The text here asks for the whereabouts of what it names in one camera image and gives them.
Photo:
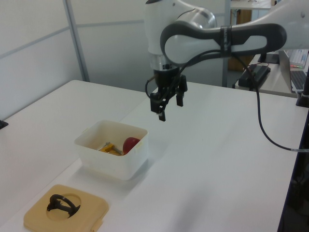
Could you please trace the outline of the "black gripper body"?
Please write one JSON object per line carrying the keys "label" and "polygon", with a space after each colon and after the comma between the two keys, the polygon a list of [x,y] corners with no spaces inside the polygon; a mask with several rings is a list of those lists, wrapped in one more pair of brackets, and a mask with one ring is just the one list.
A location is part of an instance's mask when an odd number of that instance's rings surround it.
{"label": "black gripper body", "polygon": [[163,89],[167,88],[171,85],[174,77],[179,73],[180,68],[175,68],[171,70],[163,70],[163,71],[158,71],[154,70],[154,75],[155,75],[155,83],[158,87],[158,92],[160,94],[163,93]]}

